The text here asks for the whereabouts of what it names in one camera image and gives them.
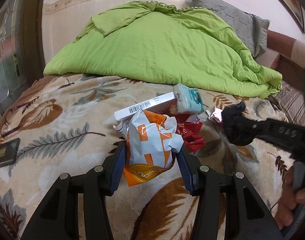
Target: orange and white plastic bag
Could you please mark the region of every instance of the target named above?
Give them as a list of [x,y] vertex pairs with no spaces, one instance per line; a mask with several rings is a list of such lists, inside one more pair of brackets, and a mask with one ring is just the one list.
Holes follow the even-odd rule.
[[174,165],[171,150],[179,152],[183,139],[174,117],[139,110],[131,118],[124,172],[128,186],[149,181]]

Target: screw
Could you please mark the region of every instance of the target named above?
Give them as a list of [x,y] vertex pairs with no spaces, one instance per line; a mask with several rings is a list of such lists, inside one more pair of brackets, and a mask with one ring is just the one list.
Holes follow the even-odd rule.
[[238,179],[242,179],[243,177],[244,177],[244,174],[243,173],[241,173],[241,172],[236,172],[236,177],[238,178]]
[[62,173],[59,177],[60,177],[60,179],[67,179],[68,174],[67,173]]
[[207,171],[209,171],[209,167],[208,166],[206,166],[206,165],[202,165],[202,166],[200,166],[200,168],[199,168],[201,171],[204,171],[204,172],[207,172]]
[[95,172],[101,172],[101,171],[104,170],[104,167],[103,167],[103,166],[96,166],[96,167],[94,168],[94,170],[95,170]]

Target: black phone case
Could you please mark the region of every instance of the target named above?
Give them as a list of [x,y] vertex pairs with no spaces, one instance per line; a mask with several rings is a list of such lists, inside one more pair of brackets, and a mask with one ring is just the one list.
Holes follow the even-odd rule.
[[15,163],[19,144],[20,139],[16,138],[0,145],[0,167]]

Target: barcode label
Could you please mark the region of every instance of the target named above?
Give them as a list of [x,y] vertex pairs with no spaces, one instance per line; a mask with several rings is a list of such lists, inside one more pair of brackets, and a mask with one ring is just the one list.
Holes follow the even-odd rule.
[[145,109],[145,108],[147,108],[149,106],[150,106],[150,102],[149,101],[143,102],[140,105],[137,105],[137,106],[134,106],[134,107],[130,107],[129,108],[129,112],[132,114],[134,112],[137,112],[139,109]]

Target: lime green blanket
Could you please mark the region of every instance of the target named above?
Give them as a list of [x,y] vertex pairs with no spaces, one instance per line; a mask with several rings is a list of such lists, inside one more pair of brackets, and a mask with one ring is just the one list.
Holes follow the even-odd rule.
[[45,75],[93,73],[266,98],[282,76],[257,64],[221,18],[204,8],[177,10],[134,1],[91,17]]

